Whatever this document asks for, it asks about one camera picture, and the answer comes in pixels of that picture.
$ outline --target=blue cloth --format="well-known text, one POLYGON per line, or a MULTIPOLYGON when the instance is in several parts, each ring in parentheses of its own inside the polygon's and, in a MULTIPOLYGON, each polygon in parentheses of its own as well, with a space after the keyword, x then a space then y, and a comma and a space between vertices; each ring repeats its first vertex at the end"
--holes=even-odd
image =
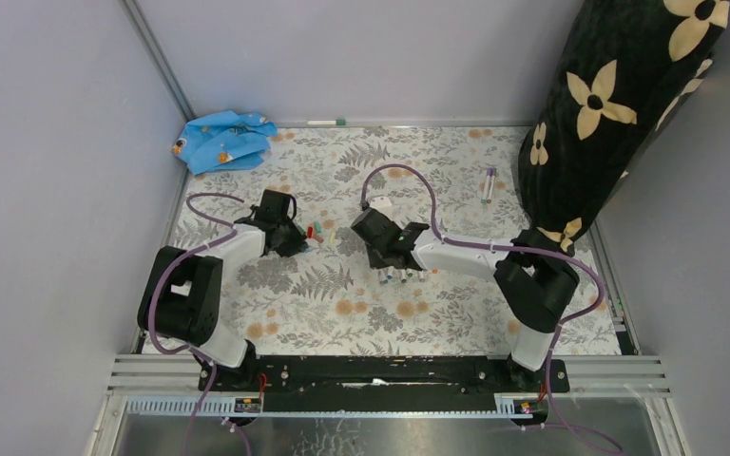
POLYGON ((224 111, 186 124, 172 151, 194 175, 221 169, 252 169, 270 148, 276 125, 258 113, 224 111))

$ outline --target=floral tablecloth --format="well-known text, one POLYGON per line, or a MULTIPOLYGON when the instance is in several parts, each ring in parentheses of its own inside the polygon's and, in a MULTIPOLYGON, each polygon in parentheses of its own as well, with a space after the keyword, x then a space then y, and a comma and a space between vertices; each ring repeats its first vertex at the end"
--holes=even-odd
MULTIPOLYGON (((325 239, 310 240, 311 250, 298 256, 272 254, 244 265, 236 280, 222 284, 221 321, 267 354, 508 353, 519 322, 495 283, 440 272, 425 281, 380 284, 349 226, 359 214, 365 176, 396 162, 431 181, 444 231, 495 239, 518 235, 528 222, 511 172, 526 133, 524 127, 282 129, 260 167, 191 177, 187 194, 225 192, 247 205, 258 202, 265 188, 291 193, 298 199, 296 221, 304 227, 318 222, 325 239), (497 178, 492 202, 482 204, 488 166, 497 168, 497 178)), ((372 180, 371 196, 391 199, 399 225, 429 220, 429 196, 408 171, 385 170, 372 180)), ((226 219, 249 214, 247 206, 229 200, 196 203, 226 219)), ((171 243, 192 247, 223 231, 184 207, 171 243)), ((576 256, 594 265, 584 239, 576 256)), ((588 276, 580 274, 568 313, 596 295, 588 276)), ((144 352, 156 352, 148 340, 144 352)), ((558 354, 619 352, 606 305, 568 323, 556 348, 558 354)))

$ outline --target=gray wall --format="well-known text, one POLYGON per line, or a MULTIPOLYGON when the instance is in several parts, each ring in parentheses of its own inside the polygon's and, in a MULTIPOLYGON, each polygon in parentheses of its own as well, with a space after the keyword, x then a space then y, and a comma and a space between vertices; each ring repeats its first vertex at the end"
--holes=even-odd
POLYGON ((519 124, 582 0, 143 0, 195 112, 519 124))
POLYGON ((118 1, 0 1, 0 456, 82 454, 182 126, 118 1))
POLYGON ((730 22, 709 77, 601 223, 697 455, 730 454, 730 22))

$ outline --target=white wall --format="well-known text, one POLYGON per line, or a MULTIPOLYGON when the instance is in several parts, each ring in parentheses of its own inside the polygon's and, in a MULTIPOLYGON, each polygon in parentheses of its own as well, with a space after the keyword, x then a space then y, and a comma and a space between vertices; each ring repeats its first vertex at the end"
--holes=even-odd
POLYGON ((117 0, 0 1, 0 456, 82 454, 182 126, 117 0))
POLYGON ((709 76, 601 216, 694 454, 730 454, 730 20, 709 76))
POLYGON ((139 3, 198 116, 520 124, 583 1, 139 3))

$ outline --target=gray floor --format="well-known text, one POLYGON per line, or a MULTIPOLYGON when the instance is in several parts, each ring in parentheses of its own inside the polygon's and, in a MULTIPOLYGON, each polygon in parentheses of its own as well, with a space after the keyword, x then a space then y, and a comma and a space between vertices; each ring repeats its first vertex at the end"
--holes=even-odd
MULTIPOLYGON (((659 454, 647 413, 636 399, 579 399, 577 403, 560 399, 559 405, 570 423, 608 434, 623 446, 625 454, 659 454)), ((180 455, 187 420, 127 415, 118 454, 180 455)), ((495 419, 259 418, 244 430, 256 456, 600 454, 565 430, 522 433, 510 421, 495 419)), ((189 441, 191 456, 245 454, 241 437, 222 427, 217 418, 198 419, 189 441)))

